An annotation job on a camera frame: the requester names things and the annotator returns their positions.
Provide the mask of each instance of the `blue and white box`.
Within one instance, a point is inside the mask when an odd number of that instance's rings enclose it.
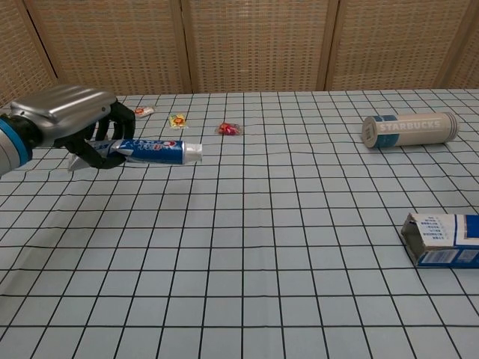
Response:
[[[479,268],[479,215],[410,213],[401,235],[416,266]]]

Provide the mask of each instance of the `grid tablecloth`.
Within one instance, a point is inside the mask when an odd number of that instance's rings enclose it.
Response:
[[[478,357],[479,272],[414,268],[399,229],[477,213],[479,90],[121,100],[156,106],[138,136],[204,160],[71,174],[39,149],[5,175],[0,358]],[[455,141],[361,142],[368,115],[431,111],[457,115]]]

